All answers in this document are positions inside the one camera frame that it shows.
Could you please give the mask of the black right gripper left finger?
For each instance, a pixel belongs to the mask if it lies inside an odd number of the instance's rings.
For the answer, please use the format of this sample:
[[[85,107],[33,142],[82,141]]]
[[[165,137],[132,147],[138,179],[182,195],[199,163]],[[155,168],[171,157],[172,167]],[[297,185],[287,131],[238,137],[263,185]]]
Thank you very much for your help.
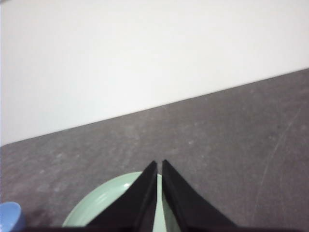
[[[90,228],[152,228],[157,202],[157,163],[152,161],[116,201],[92,219]]]

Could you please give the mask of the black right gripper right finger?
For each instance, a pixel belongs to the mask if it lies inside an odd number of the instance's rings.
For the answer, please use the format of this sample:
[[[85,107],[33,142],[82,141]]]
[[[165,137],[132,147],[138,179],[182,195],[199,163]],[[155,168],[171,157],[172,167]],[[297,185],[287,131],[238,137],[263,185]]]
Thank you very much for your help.
[[[162,204],[168,228],[236,228],[167,161],[162,162]]]

